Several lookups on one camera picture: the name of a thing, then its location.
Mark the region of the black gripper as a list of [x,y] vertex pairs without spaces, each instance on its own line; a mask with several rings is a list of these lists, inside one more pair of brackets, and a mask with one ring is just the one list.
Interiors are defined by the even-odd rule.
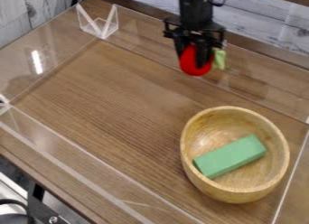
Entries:
[[227,45],[227,28],[215,21],[191,27],[181,22],[179,17],[165,18],[164,23],[164,36],[175,41],[179,58],[181,58],[191,42],[197,41],[196,66],[201,69],[211,61],[213,47],[223,49]]

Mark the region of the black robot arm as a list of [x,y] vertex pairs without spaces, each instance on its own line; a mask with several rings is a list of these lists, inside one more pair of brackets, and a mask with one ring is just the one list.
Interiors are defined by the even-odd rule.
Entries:
[[200,70],[212,60],[213,49],[224,48],[227,28],[215,22],[215,0],[180,0],[180,14],[164,19],[164,36],[175,41],[180,59],[193,49],[193,66]]

